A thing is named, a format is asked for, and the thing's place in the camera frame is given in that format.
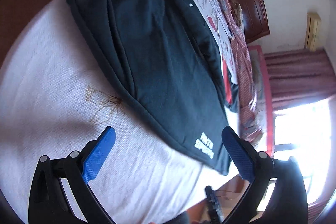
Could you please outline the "red patterned quilt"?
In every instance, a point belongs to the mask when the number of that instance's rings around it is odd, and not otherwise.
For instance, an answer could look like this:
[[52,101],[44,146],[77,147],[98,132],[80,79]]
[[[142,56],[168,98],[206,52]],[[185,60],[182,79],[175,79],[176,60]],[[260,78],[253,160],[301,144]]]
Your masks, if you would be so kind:
[[262,133],[256,121],[257,92],[244,36],[242,8],[237,2],[231,0],[218,0],[218,3],[231,32],[230,44],[239,86],[240,137],[257,146]]

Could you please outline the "dark navy sweatpants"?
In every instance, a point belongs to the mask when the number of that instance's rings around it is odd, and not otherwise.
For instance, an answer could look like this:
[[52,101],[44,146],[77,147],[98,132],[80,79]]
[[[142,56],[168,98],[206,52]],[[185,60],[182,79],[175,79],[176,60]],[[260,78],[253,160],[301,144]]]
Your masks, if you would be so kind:
[[219,47],[193,0],[67,0],[121,99],[168,146],[227,174]]

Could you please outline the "mauve window curtain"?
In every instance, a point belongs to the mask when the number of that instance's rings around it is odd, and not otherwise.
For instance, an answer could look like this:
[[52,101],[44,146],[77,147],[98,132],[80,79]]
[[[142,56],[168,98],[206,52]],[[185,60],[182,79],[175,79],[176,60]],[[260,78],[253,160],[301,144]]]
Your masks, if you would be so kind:
[[274,110],[314,103],[335,95],[335,72],[323,48],[267,53],[264,59]]

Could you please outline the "wall air conditioner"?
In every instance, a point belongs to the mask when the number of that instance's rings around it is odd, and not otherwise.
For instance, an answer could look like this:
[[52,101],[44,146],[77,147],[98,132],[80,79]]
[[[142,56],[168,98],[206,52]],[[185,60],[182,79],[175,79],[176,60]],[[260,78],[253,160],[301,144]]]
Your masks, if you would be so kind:
[[315,51],[319,44],[319,29],[321,27],[321,18],[316,12],[307,13],[307,26],[305,48]]

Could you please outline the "pink framed board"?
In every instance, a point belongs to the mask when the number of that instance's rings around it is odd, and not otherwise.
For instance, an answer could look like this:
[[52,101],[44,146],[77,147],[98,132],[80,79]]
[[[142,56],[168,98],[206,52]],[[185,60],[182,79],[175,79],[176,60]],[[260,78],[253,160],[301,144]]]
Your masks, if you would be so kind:
[[262,133],[256,148],[258,151],[265,151],[272,157],[274,154],[273,108],[266,61],[260,46],[249,46],[248,50],[257,92],[256,121],[258,129]]

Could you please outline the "white floral bed sheet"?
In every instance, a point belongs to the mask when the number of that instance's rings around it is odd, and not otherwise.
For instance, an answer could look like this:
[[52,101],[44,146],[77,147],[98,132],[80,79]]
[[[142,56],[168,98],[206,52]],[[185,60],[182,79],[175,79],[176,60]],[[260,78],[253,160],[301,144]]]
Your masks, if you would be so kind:
[[89,185],[117,223],[167,222],[238,174],[175,151],[142,123],[103,75],[67,1],[52,0],[1,67],[1,191],[22,222],[40,157],[66,157],[107,126],[116,143]]

